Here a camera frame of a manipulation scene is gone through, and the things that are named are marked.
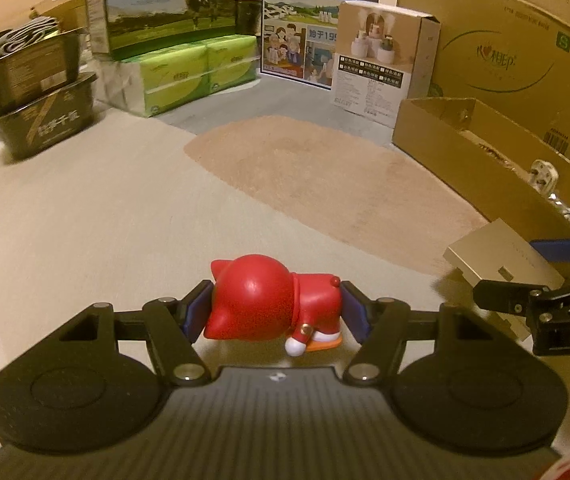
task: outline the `family illustration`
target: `family illustration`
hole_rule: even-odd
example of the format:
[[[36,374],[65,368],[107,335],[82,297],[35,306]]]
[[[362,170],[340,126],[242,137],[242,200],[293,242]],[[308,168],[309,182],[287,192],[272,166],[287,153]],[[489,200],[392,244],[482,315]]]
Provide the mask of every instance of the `family illustration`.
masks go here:
[[[287,62],[293,66],[301,66],[300,37],[294,23],[277,28],[268,38],[267,62],[274,65]]]

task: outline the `beige rug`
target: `beige rug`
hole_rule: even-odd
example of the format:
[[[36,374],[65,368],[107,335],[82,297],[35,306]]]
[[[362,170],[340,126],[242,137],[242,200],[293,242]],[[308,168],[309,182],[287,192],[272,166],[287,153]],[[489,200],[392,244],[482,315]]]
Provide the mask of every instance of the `beige rug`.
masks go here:
[[[434,276],[447,246],[486,224],[414,160],[369,140],[292,118],[229,123],[185,152],[277,211],[390,263]]]

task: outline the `metal screw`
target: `metal screw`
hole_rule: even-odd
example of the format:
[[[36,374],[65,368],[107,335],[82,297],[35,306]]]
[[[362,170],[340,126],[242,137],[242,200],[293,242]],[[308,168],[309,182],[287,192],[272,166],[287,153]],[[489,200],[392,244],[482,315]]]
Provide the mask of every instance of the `metal screw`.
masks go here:
[[[195,381],[205,375],[205,368],[196,363],[185,363],[174,368],[174,377],[181,381]]]
[[[358,363],[356,365],[352,365],[347,372],[354,379],[359,381],[371,381],[372,379],[376,379],[380,374],[379,367],[370,363]]]

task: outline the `black plastic bin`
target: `black plastic bin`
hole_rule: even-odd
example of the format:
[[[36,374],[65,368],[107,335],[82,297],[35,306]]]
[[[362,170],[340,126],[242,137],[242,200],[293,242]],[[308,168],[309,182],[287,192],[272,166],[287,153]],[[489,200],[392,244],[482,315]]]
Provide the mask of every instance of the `black plastic bin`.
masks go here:
[[[71,30],[0,58],[0,115],[76,81],[81,32]]]
[[[94,121],[93,72],[23,108],[0,116],[0,139],[14,158],[35,155]]]

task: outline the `red cat figurine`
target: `red cat figurine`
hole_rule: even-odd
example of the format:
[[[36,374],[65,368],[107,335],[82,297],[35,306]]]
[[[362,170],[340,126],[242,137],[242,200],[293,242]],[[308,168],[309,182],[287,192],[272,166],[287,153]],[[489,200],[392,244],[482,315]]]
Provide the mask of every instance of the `red cat figurine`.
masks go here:
[[[289,272],[261,254],[215,260],[211,272],[216,285],[206,338],[261,341],[290,333],[290,356],[341,343],[337,276]]]

